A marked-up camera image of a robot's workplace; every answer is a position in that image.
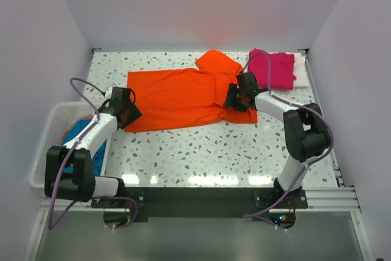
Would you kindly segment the orange t-shirt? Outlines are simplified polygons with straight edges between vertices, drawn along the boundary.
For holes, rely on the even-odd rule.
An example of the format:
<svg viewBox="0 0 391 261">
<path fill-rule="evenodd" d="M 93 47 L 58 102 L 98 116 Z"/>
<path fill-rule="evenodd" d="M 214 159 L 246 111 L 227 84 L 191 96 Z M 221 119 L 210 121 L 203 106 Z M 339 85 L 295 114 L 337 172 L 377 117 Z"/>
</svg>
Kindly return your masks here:
<svg viewBox="0 0 391 261">
<path fill-rule="evenodd" d="M 209 50 L 196 67 L 128 72 L 127 86 L 136 94 L 141 117 L 126 132 L 170 130 L 220 122 L 257 123 L 257 112 L 224 107 L 230 84 L 242 66 L 224 53 Z"/>
</svg>

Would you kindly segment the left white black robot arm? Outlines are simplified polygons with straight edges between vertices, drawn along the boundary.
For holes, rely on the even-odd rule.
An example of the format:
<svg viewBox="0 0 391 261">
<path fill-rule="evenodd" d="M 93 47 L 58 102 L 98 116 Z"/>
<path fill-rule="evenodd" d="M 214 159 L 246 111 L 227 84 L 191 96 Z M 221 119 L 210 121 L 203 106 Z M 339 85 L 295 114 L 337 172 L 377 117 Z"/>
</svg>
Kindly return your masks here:
<svg viewBox="0 0 391 261">
<path fill-rule="evenodd" d="M 94 111 L 90 123 L 71 141 L 47 151 L 44 193 L 52 199 L 76 202 L 104 197 L 112 207 L 121 207 L 126 202 L 123 180 L 95 175 L 93 157 L 110 136 L 142 113 L 134 90 L 122 87 L 114 87 L 111 96 Z"/>
</svg>

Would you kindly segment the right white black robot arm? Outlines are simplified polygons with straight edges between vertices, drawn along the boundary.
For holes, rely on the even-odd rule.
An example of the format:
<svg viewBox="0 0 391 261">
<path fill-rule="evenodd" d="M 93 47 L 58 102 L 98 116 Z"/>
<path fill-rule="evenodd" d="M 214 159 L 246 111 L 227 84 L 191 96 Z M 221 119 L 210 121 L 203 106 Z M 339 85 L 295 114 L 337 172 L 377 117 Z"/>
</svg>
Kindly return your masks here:
<svg viewBox="0 0 391 261">
<path fill-rule="evenodd" d="M 250 109 L 281 121 L 288 159 L 282 173 L 274 180 L 272 201 L 280 208 L 294 200 L 294 191 L 302 188 L 307 168 L 321 158 L 332 145 L 330 128 L 316 103 L 300 105 L 278 97 L 270 89 L 260 88 L 251 72 L 236 76 L 228 87 L 224 106 L 235 111 Z"/>
</svg>

